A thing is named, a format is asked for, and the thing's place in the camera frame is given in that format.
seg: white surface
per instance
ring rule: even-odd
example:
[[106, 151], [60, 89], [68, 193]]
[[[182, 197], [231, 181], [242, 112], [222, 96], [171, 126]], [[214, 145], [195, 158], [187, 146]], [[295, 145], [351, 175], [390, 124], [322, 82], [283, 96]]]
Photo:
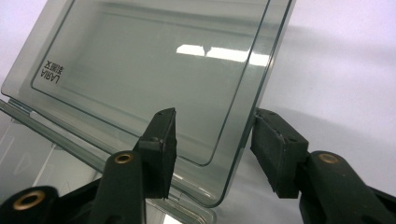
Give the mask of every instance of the white surface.
[[[4, 80], [44, 1], [0, 2]], [[370, 186], [396, 195], [396, 2], [299, 0], [263, 96], [310, 142], [346, 158]], [[301, 223], [246, 151], [218, 223]]]

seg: white background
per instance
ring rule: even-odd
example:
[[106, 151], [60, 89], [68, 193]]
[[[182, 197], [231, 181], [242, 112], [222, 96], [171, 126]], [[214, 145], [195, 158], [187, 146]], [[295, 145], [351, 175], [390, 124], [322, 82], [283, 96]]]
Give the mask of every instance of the white background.
[[[0, 82], [44, 4], [0, 0]], [[366, 184], [396, 195], [396, 2], [297, 1], [262, 107], [310, 151], [343, 156]], [[302, 223], [298, 201], [271, 192], [249, 150], [215, 210], [219, 223]]]

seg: clamp jaw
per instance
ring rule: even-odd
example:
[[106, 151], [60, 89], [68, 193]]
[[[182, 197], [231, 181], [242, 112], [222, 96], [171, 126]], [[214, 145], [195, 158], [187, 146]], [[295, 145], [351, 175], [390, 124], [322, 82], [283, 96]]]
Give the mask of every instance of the clamp jaw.
[[23, 190], [0, 207], [0, 223], [142, 224], [146, 198], [167, 198], [177, 157], [174, 108], [158, 112], [134, 150], [106, 161], [103, 177], [63, 197], [53, 187]]
[[278, 114], [258, 109], [251, 150], [279, 198], [297, 198], [304, 223], [396, 223], [396, 198], [366, 186], [339, 155], [308, 153]]

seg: brass rivet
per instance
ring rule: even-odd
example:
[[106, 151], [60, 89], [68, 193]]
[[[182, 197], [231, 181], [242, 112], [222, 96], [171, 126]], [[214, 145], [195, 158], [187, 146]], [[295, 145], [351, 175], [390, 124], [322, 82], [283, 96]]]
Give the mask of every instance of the brass rivet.
[[133, 159], [134, 159], [134, 157], [131, 154], [123, 153], [123, 154], [118, 155], [116, 157], [116, 159], [114, 159], [114, 161], [118, 164], [123, 164], [123, 163], [127, 163]]
[[25, 195], [22, 195], [17, 201], [15, 201], [14, 209], [19, 211], [29, 209], [41, 203], [45, 197], [46, 194], [42, 190], [31, 191]]
[[337, 163], [340, 162], [334, 155], [323, 153], [319, 155], [319, 158], [327, 163]]

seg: glass plate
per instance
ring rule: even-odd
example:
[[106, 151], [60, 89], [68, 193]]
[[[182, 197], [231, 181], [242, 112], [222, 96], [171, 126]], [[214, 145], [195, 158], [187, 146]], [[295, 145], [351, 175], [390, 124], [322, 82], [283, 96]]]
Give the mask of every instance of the glass plate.
[[177, 111], [173, 187], [224, 197], [290, 1], [48, 1], [2, 93], [111, 154]]

